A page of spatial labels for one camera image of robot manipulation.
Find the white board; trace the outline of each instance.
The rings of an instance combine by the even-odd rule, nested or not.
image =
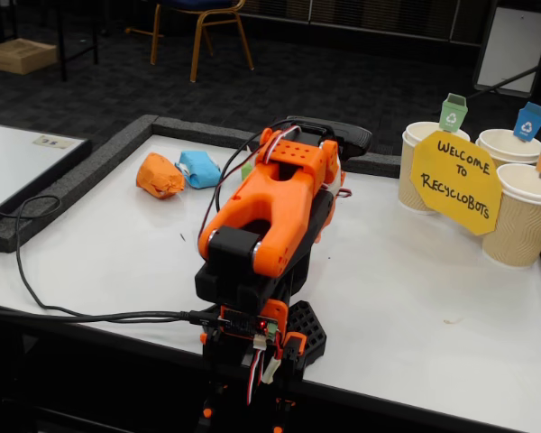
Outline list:
[[[34,143],[42,136],[71,142],[66,149]],[[0,205],[46,170],[67,157],[84,140],[0,126]]]
[[[498,7],[480,60],[476,87],[494,86],[532,69],[541,58],[541,14]],[[502,93],[529,97],[535,73],[501,88]]]

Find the black cable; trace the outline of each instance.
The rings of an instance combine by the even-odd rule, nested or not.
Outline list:
[[[26,208],[26,206],[29,203],[32,203],[35,200],[45,199],[45,198],[52,198],[56,200],[56,206],[54,209],[52,209],[49,212],[46,212],[45,214],[41,214],[38,216],[24,216],[23,211]],[[57,310],[63,313],[70,314],[71,316],[75,316],[74,318],[64,318],[64,317],[55,317],[55,316],[45,316],[40,314],[31,314],[31,313],[22,313],[22,312],[7,312],[0,310],[0,316],[8,316],[8,317],[22,317],[22,318],[45,318],[47,320],[58,320],[58,321],[65,321],[72,322],[72,323],[89,323],[89,322],[100,322],[100,321],[109,321],[113,323],[123,323],[123,324],[134,324],[134,323],[164,323],[164,322],[174,322],[180,320],[180,315],[182,313],[178,312],[168,312],[168,311],[146,311],[146,312],[135,312],[135,313],[118,313],[118,314],[106,314],[106,315],[99,315],[99,316],[91,316],[86,315],[82,313],[78,313],[77,311],[72,311],[71,309],[65,309],[63,307],[58,307],[55,305],[46,305],[44,304],[38,295],[34,292],[32,289],[32,286],[26,280],[26,275],[24,274],[24,269],[22,266],[22,258],[20,255],[20,248],[21,248],[21,237],[20,237],[20,222],[23,219],[38,219],[38,218],[45,218],[49,217],[50,215],[54,214],[57,210],[60,209],[62,206],[62,200],[56,196],[52,195],[44,195],[44,196],[37,196],[33,198],[28,198],[25,200],[22,205],[20,206],[20,209],[18,210],[18,213],[14,215],[8,215],[3,212],[0,212],[0,216],[4,218],[15,218],[16,219],[16,225],[15,225],[15,232],[16,232],[16,261],[18,263],[18,272],[20,273],[20,278],[23,281],[24,286],[28,290],[28,292],[31,294],[34,301],[43,309],[52,309]]]
[[[26,313],[23,311],[4,311],[0,309],[0,317],[7,318],[27,318],[34,320],[45,320],[50,322],[63,322],[63,323],[93,323],[93,322],[113,322],[113,323],[147,323],[140,322],[139,320],[146,320],[148,317],[164,318],[168,321],[188,320],[184,312],[171,312],[171,311],[135,311],[132,313],[116,313],[116,314],[103,314],[98,316],[82,315],[80,317],[72,316],[46,316],[43,314]],[[139,320],[126,320],[128,318],[139,318]]]
[[[206,213],[205,213],[205,217],[203,218],[202,220],[202,224],[200,225],[200,230],[198,230],[198,241],[200,242],[200,236],[202,235],[202,232],[205,230],[205,226],[206,226],[206,221],[208,220],[208,214],[210,214],[210,209],[212,208],[213,206],[213,202],[215,201],[215,197],[216,197],[216,193],[218,191],[220,191],[220,187],[221,185],[223,184],[223,182],[225,180],[227,180],[235,171],[237,171],[238,169],[240,169],[248,160],[251,159],[251,157],[256,153],[258,152],[259,149],[257,148],[256,150],[252,151],[251,154],[249,156],[247,156],[243,162],[241,162],[240,164],[238,164],[236,167],[234,167],[226,176],[222,177],[221,175],[221,179],[218,181],[218,184],[216,185],[215,187],[215,193],[213,194],[213,197],[210,199],[210,203],[208,203],[208,208],[206,209]]]
[[[275,122],[274,124],[271,124],[270,126],[267,126],[267,128],[275,128],[277,126],[280,126],[281,124],[285,124],[286,122],[290,122],[289,119],[283,119],[283,120],[280,120],[278,122]],[[259,131],[258,133],[254,134],[253,136],[251,136],[251,138],[249,138],[246,142],[244,142],[243,144],[241,144],[238,149],[236,149],[236,151],[233,153],[233,155],[228,159],[228,161],[226,162],[225,166],[223,167],[223,170],[221,171],[220,173],[220,179],[223,179],[225,177],[225,174],[226,174],[226,171],[228,170],[228,168],[230,167],[231,163],[234,161],[234,158],[236,158],[238,156],[238,154],[240,152],[242,152],[244,150],[244,148],[246,146],[248,146],[250,143],[252,143],[252,141],[257,138],[259,135],[261,135],[263,132],[264,132],[264,129],[262,131]],[[215,189],[215,202],[216,202],[216,212],[219,212],[220,211],[220,188],[217,188]]]

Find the white cup rim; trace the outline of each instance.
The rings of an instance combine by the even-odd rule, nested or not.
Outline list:
[[[535,170],[535,167],[533,167],[532,165],[526,165],[526,164],[521,164],[521,163],[516,163],[516,162],[512,162],[511,164],[501,165],[497,169],[497,176],[499,177],[501,186],[503,187],[503,194],[506,194],[507,196],[515,198],[519,201],[524,201],[532,205],[541,206],[541,194],[534,194],[532,192],[527,192],[522,189],[512,187],[505,180],[501,178],[500,170],[508,170],[509,167],[516,166],[516,165],[521,166],[521,167],[529,167],[530,169]]]
[[[417,144],[413,144],[413,143],[408,139],[408,136],[407,136],[407,130],[403,131],[402,137],[403,137],[403,143],[407,143],[409,146],[411,146],[411,147],[413,147],[413,148],[418,144],[418,143],[417,143]]]
[[[538,153],[514,153],[514,152],[507,152],[507,151],[504,151],[502,149],[499,149],[497,147],[493,147],[491,146],[490,144],[488,144],[484,139],[483,139],[483,135],[485,133],[489,133],[491,131],[507,131],[507,132],[511,132],[513,133],[513,131],[511,131],[510,129],[500,129],[500,128],[495,128],[495,129],[486,129],[485,131],[483,131],[482,133],[479,134],[479,139],[478,140],[481,140],[482,143],[485,145],[485,147],[487,147],[488,149],[492,149],[493,151],[495,152],[499,152],[499,153],[503,153],[504,155],[508,155],[508,156],[515,156],[517,158],[535,158],[535,161],[539,158],[539,153],[541,153],[541,151],[539,151]],[[535,141],[536,143],[539,143],[541,144],[541,142],[538,141],[537,138],[534,138],[533,140],[531,140],[532,142]]]
[[[487,145],[485,144],[485,142],[481,139],[481,137],[479,136],[479,138],[477,139],[477,145],[479,147],[482,147],[481,146],[481,143],[483,143],[484,147],[487,147]],[[533,158],[532,160],[525,160],[525,161],[517,161],[517,160],[507,160],[505,158],[501,158],[499,155],[493,155],[489,152],[490,149],[485,149],[485,151],[491,156],[491,158],[493,160],[497,160],[497,161],[503,161],[503,162],[506,162],[506,163],[521,163],[521,164],[533,164],[535,162],[537,162],[537,160],[539,159],[539,155],[537,155],[536,158]]]
[[[431,121],[421,121],[421,122],[413,122],[412,124],[408,124],[407,127],[405,128],[405,132],[407,133],[407,137],[413,137],[415,140],[417,140],[417,143],[420,143],[422,142],[423,140],[426,139],[426,137],[423,137],[423,138],[418,138],[416,137],[414,134],[412,134],[410,131],[409,131],[409,128],[411,126],[416,126],[418,124],[432,124],[432,125],[435,125],[437,126],[437,131],[442,131],[441,129],[439,129],[439,123],[438,122],[431,122]],[[471,136],[466,133],[463,129],[459,128],[457,130],[457,132],[461,131],[463,134],[464,134],[464,137],[461,137],[463,138],[464,140],[467,140],[468,142],[471,140]]]

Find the white table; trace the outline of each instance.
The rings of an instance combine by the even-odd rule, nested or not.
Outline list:
[[[42,300],[89,314],[203,309],[196,239],[213,190],[159,201],[134,185],[149,152],[177,161],[232,150],[153,136],[22,249]],[[224,201],[240,183],[223,187]],[[397,201],[397,180],[348,174],[353,196],[311,254],[309,301],[327,333],[305,380],[474,419],[541,432],[541,263],[513,270],[481,253],[480,239]],[[0,253],[0,306],[40,313],[13,254]],[[186,323],[95,324],[200,354]]]
[[[46,136],[70,143],[65,149],[35,144]],[[29,188],[48,170],[72,157],[86,140],[44,134],[0,125],[0,206]]]

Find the paper cup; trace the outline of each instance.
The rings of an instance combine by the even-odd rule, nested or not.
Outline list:
[[[541,142],[535,138],[530,142],[524,142],[509,129],[483,131],[477,139],[477,144],[489,153],[497,167],[513,162],[534,164],[541,153]]]
[[[483,237],[483,251],[510,266],[530,266],[541,254],[541,179],[532,165],[501,165],[503,187],[495,231]]]
[[[425,205],[415,185],[411,182],[413,152],[417,144],[421,143],[435,131],[440,131],[437,122],[415,122],[407,126],[407,130],[403,133],[403,153],[400,159],[399,175],[399,201],[405,208],[419,214],[432,215],[435,211]],[[469,140],[469,135],[462,130],[457,131],[454,135]]]

